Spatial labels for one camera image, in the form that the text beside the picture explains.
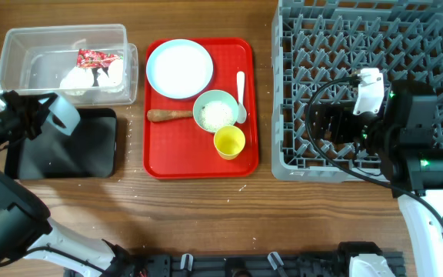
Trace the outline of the white rice pile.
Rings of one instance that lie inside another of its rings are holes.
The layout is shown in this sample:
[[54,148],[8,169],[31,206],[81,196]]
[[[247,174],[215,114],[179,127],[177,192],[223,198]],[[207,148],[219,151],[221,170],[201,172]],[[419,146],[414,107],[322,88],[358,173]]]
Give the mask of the white rice pile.
[[212,101],[202,107],[200,125],[209,132],[217,132],[220,128],[231,125],[234,120],[230,106],[224,102]]

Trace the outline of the small light blue bowl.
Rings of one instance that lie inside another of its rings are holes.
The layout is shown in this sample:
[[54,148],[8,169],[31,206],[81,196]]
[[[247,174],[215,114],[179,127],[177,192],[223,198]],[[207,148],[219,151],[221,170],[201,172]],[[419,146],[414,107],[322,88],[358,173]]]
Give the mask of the small light blue bowl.
[[43,99],[38,102],[44,106],[47,115],[44,117],[44,123],[52,125],[60,133],[70,136],[80,122],[80,115],[73,104],[59,94],[50,93],[49,96],[43,95]]

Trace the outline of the yellow plastic cup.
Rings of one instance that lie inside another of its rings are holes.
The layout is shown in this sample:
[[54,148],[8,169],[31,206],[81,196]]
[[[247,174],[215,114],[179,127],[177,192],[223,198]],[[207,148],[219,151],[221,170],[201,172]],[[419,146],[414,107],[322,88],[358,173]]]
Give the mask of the yellow plastic cup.
[[245,143],[244,132],[233,125],[220,128],[214,135],[214,146],[217,153],[225,160],[237,158],[244,149]]

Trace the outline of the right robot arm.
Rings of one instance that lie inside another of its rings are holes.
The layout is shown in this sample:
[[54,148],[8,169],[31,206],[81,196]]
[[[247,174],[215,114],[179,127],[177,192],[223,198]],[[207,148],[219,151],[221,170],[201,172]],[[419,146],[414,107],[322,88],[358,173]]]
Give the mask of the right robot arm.
[[330,87],[324,84],[310,98],[305,126],[316,145],[323,125],[331,126],[335,142],[359,142],[381,159],[380,182],[391,189],[408,228],[419,276],[443,276],[443,149],[433,146],[436,94],[424,83],[391,83],[383,115],[350,112],[344,106],[320,105],[316,99]]

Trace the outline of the red snack wrapper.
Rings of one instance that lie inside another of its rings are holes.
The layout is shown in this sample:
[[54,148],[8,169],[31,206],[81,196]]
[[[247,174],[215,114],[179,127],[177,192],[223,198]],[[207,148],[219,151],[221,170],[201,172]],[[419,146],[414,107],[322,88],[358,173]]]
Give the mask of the red snack wrapper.
[[79,49],[76,66],[79,68],[107,68],[111,63],[122,60],[123,57],[115,54]]

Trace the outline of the white tissue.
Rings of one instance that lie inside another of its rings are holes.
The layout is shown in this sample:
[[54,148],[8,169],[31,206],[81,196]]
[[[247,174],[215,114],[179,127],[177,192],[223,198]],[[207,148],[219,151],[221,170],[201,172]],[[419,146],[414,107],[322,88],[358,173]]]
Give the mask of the white tissue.
[[60,89],[72,96],[84,95],[94,85],[95,77],[90,68],[74,67],[60,82]]
[[108,93],[117,93],[123,89],[123,60],[114,60],[109,67],[99,68],[97,71],[97,83],[98,86],[109,87]]

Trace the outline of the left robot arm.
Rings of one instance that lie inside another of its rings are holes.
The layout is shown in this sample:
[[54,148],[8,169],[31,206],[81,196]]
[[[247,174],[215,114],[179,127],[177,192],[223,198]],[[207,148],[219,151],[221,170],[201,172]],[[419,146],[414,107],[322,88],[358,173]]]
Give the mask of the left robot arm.
[[[0,151],[35,139],[46,122],[73,133],[80,121],[75,107],[54,92],[0,94]],[[91,239],[57,223],[44,202],[0,171],[0,268],[21,259],[60,265],[66,276],[139,276],[142,261],[119,245]]]

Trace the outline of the brown carrot stick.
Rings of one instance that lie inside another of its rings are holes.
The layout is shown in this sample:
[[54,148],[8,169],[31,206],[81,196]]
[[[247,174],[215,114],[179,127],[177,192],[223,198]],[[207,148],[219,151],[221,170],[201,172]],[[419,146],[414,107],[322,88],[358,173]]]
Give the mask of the brown carrot stick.
[[151,109],[146,113],[146,118],[150,122],[165,122],[180,118],[191,118],[192,116],[193,116],[192,111],[177,111],[177,110],[164,110],[164,109]]

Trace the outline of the green bowl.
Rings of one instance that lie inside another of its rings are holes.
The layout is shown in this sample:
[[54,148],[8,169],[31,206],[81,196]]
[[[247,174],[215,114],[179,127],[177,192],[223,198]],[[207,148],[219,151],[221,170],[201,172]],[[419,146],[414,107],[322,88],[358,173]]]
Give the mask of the green bowl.
[[200,125],[199,114],[200,114],[202,107],[212,101],[224,102],[230,106],[230,108],[232,110],[232,114],[234,116],[234,120],[231,125],[234,125],[236,123],[237,118],[238,118],[238,102],[235,100],[235,98],[231,94],[229,94],[228,92],[222,91],[222,90],[210,90],[210,91],[204,92],[195,100],[195,104],[193,105],[192,112],[193,112],[193,117],[194,117],[196,124],[201,129],[203,129]]

